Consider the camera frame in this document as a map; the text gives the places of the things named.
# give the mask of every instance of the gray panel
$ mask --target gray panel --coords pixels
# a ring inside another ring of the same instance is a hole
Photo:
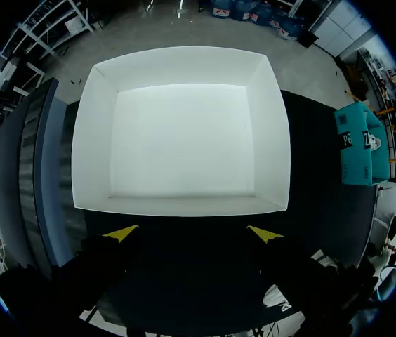
[[[20,137],[29,100],[25,98],[0,127],[0,230],[6,251],[22,266],[35,265],[23,226],[18,188]]]
[[[72,257],[60,200],[60,147],[67,105],[54,98],[39,121],[34,155],[34,193],[42,238],[53,253],[52,264],[64,265]]]

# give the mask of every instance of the metal shelving unit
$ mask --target metal shelving unit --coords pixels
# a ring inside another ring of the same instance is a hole
[[[62,28],[58,25],[73,18],[75,14],[82,21],[83,28],[74,34],[61,34]],[[28,55],[31,52],[34,53],[35,49],[38,50],[36,53],[39,58],[49,53],[55,55],[54,50],[57,47],[86,30],[93,32],[84,1],[75,3],[73,0],[45,0],[23,22],[17,24],[11,37],[0,51],[0,55],[9,58],[19,51]],[[42,47],[44,51],[35,48],[37,46]]]
[[[301,5],[301,3],[303,2],[303,0],[295,0],[294,4],[291,2],[288,2],[286,0],[276,0],[278,2],[280,2],[281,4],[287,5],[290,7],[289,10],[289,18],[292,18],[296,11],[298,10],[299,6]]]

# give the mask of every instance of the shelf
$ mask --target shelf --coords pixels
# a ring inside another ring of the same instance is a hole
[[[65,3],[65,2],[67,2],[67,0],[62,0],[60,3],[58,3],[56,6],[54,6],[51,10],[49,10],[39,21],[37,21],[36,22],[36,24],[34,25],[34,26],[32,26],[32,27],[27,27],[29,30],[33,30],[34,28],[36,28],[37,27],[37,25],[39,24],[39,23],[41,23],[42,21],[44,21],[45,19],[46,19],[46,17],[47,16],[49,16],[55,9],[57,9],[59,6],[61,6],[63,3]]]
[[[76,33],[74,33],[74,34],[67,33],[66,35],[64,35],[63,37],[61,37],[59,40],[57,40],[56,43],[53,44],[53,45],[51,46],[51,49],[55,50],[57,47],[59,47],[59,46],[60,46],[61,44],[63,44],[64,42],[70,40],[72,37],[75,37],[75,36],[78,35],[78,34],[81,34],[82,32],[84,32],[84,31],[87,30],[87,29],[88,29],[87,26],[84,25],[84,27],[82,27],[78,32],[76,32]],[[45,52],[42,54],[42,56],[40,57],[40,60],[41,60],[42,58],[44,58],[45,56],[47,56],[47,55],[48,55],[48,51],[45,51]]]
[[[48,26],[42,34],[39,35],[39,38],[41,39],[51,28],[55,27],[58,23],[61,23],[63,20],[71,16],[71,14],[75,14],[76,11],[72,8],[70,11],[66,12],[63,16],[61,16],[59,19],[57,19],[55,22],[53,22],[50,26]],[[32,49],[37,45],[37,42],[34,42],[27,50],[26,54],[30,53]]]
[[[290,4],[289,2],[284,1],[284,0],[276,0],[276,1],[282,2],[283,4],[286,4],[287,6],[290,6],[290,7],[293,7],[293,6],[294,6],[294,4]]]
[[[67,0],[62,0],[60,3],[58,3],[56,6],[54,6],[51,10],[49,10],[47,13],[45,13],[45,15],[39,20],[37,21],[32,27],[27,27],[31,32],[34,30],[34,28],[36,28],[39,23],[41,23],[42,21],[44,21],[55,9],[57,9],[59,6],[61,6],[63,3],[67,2]],[[25,20],[23,21],[23,24],[26,25],[27,21],[34,15],[34,13],[37,12],[37,10],[41,7],[41,5],[43,5],[45,3],[45,1],[40,4],[39,6],[37,6],[37,8],[31,13],[31,15]],[[23,41],[27,38],[27,35],[25,35],[20,42],[18,43],[18,45],[14,48],[13,54],[15,54],[15,52],[19,49],[19,47],[22,45]]]

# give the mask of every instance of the black cable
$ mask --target black cable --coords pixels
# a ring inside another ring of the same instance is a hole
[[[97,306],[93,307],[91,313],[88,314],[87,318],[85,319],[85,321],[86,321],[87,323],[89,323],[89,322],[91,321],[92,317],[93,317],[94,314],[97,312],[97,310],[98,310],[98,307],[97,307]]]
[[[270,333],[272,334],[272,330],[273,330],[271,323],[269,325],[270,325],[270,331],[268,332],[267,337],[270,337]]]

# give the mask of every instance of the blue water bottle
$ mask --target blue water bottle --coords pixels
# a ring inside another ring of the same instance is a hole
[[[251,21],[259,26],[268,26],[270,24],[271,13],[271,5],[266,0],[263,0],[252,10]]]
[[[251,0],[235,0],[231,9],[231,18],[238,21],[249,20]]]
[[[232,7],[232,0],[212,0],[211,15],[219,18],[226,19]]]

